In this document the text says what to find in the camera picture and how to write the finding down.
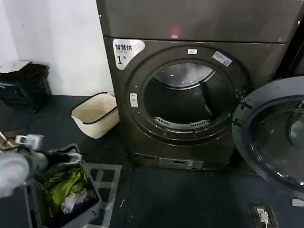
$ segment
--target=beige laundry basket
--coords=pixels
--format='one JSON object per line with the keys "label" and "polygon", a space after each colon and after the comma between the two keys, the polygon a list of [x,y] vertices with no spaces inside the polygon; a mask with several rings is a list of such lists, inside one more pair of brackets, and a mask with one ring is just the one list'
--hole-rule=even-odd
{"label": "beige laundry basket", "polygon": [[114,93],[95,94],[76,106],[71,117],[87,136],[93,139],[102,137],[119,122]]}

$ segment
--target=black bag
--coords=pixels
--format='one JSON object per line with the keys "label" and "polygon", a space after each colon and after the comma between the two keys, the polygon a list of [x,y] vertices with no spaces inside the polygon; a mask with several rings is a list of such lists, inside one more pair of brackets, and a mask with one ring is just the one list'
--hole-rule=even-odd
{"label": "black bag", "polygon": [[12,108],[39,111],[51,97],[48,66],[29,63],[19,71],[0,73],[0,99]]}

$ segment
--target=washing machine door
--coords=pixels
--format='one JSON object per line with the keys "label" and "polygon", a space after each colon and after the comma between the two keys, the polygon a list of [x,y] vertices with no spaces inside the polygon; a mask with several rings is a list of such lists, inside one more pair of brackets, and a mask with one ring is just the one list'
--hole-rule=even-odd
{"label": "washing machine door", "polygon": [[266,180],[304,197],[304,76],[253,91],[232,121],[233,140],[245,161]]}

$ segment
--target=robotic arm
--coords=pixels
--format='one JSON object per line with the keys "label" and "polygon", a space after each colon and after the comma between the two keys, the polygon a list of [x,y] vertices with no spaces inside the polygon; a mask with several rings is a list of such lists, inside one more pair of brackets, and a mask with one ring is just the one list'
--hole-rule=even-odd
{"label": "robotic arm", "polygon": [[76,145],[59,150],[41,152],[42,135],[18,135],[18,152],[0,154],[0,198],[13,194],[19,186],[27,185],[38,173],[54,166],[80,163],[82,155]]}

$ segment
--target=dryer drum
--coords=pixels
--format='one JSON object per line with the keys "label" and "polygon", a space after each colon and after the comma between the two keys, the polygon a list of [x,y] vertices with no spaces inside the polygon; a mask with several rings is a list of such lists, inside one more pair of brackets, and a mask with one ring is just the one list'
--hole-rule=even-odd
{"label": "dryer drum", "polygon": [[149,115],[165,128],[207,127],[231,104],[231,90],[220,72],[196,63],[171,65],[158,71],[144,91]]}

